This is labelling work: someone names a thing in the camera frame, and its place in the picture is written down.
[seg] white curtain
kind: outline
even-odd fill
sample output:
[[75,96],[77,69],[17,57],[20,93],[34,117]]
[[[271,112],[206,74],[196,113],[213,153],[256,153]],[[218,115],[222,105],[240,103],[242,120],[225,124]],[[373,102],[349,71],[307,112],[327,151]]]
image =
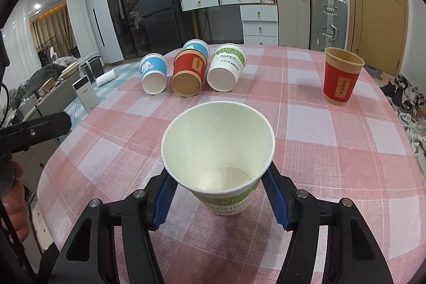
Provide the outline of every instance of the white curtain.
[[[3,83],[10,90],[17,88],[41,68],[35,51],[28,21],[27,0],[19,0],[3,28],[3,41],[10,66],[5,70]],[[1,105],[6,104],[6,93],[1,92]]]
[[96,39],[90,25],[86,0],[67,0],[69,19],[75,41],[82,57],[93,52],[99,52]]

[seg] pink and white tablecloth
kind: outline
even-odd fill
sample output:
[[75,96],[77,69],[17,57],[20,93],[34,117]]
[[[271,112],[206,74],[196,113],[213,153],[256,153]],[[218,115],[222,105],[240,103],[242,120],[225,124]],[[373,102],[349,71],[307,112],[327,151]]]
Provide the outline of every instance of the pink and white tablecloth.
[[[248,65],[230,93],[206,82],[181,98],[142,91],[136,74],[86,117],[45,167],[38,187],[43,216],[63,246],[92,198],[120,200],[163,169],[160,142],[184,110],[234,100],[262,112],[276,134],[274,162],[298,188],[338,201],[350,197],[370,226],[396,284],[405,284],[426,256],[426,199],[417,160],[392,107],[363,70],[347,106],[322,97],[324,53],[247,47]],[[313,283],[320,283],[327,239],[321,227]],[[128,281],[117,236],[118,268]],[[278,225],[263,186],[235,216],[208,211],[178,187],[167,221],[151,233],[166,283],[275,283],[291,233]]]

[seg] door frame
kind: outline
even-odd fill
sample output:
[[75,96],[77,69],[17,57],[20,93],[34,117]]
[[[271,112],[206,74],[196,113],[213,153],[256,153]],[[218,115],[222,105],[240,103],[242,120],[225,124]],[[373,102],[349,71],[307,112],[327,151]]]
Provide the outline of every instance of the door frame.
[[[354,41],[354,31],[355,31],[355,7],[356,7],[356,0],[350,0],[350,9],[349,9],[349,33],[348,33],[348,43],[346,45],[346,50],[352,51],[353,41]],[[402,66],[402,60],[405,53],[406,43],[407,43],[407,36],[408,36],[408,7],[409,3],[408,0],[405,0],[405,33],[404,33],[404,39],[403,39],[403,45],[402,45],[402,51],[400,54],[399,59],[399,65],[397,67],[397,74],[399,74]]]

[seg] metal bolt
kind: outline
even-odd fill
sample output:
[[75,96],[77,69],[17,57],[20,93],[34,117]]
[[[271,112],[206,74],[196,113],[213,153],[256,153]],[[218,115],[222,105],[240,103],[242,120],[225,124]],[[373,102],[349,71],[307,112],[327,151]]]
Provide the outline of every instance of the metal bolt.
[[296,191],[296,195],[298,196],[298,197],[301,197],[301,198],[306,198],[306,197],[308,197],[308,192],[306,191],[306,190],[304,190],[304,189],[299,189],[298,191]]
[[90,207],[98,207],[100,203],[101,203],[101,200],[93,199],[92,201],[89,202],[89,206]]
[[137,199],[140,199],[145,196],[145,191],[143,189],[138,189],[133,193],[133,196]]
[[354,204],[354,203],[352,202],[352,200],[351,200],[351,199],[348,199],[347,197],[346,197],[346,198],[344,198],[344,199],[342,199],[342,203],[343,203],[343,205],[344,205],[344,206],[346,206],[346,207],[352,207],[352,205]]

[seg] human hand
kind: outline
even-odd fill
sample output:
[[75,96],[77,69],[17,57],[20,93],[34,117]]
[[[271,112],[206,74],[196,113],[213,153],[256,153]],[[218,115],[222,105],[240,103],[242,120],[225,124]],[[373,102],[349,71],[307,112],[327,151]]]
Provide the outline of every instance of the human hand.
[[[12,161],[12,163],[15,165],[15,177],[21,177],[23,175],[22,166],[15,161]],[[29,234],[29,220],[24,195],[25,190],[22,182],[15,179],[13,188],[10,190],[9,194],[2,199],[4,208],[21,242],[23,242]]]

